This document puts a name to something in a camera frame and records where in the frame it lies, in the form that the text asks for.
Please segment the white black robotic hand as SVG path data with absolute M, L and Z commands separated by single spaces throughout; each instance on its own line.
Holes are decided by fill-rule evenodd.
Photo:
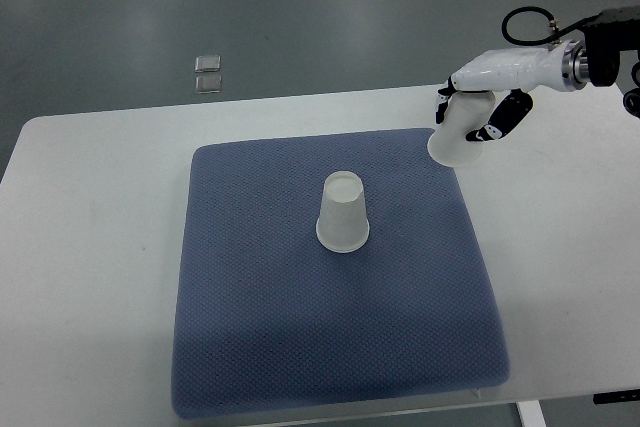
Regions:
M 553 48 L 489 50 L 451 74 L 437 91 L 435 123 L 444 123 L 451 98 L 459 93 L 505 92 L 486 124 L 468 131 L 468 142 L 507 136 L 533 108 L 530 92 L 539 86 L 558 92 L 580 90 L 589 82 L 586 47 L 563 41 Z

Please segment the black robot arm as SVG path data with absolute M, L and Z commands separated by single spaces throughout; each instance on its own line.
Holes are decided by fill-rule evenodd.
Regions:
M 587 82 L 595 87 L 612 86 L 620 69 L 620 53 L 639 53 L 639 6 L 606 9 L 581 19 L 557 33 L 561 38 L 580 31 L 583 41 L 572 41 L 565 51 L 563 76 L 575 87 Z

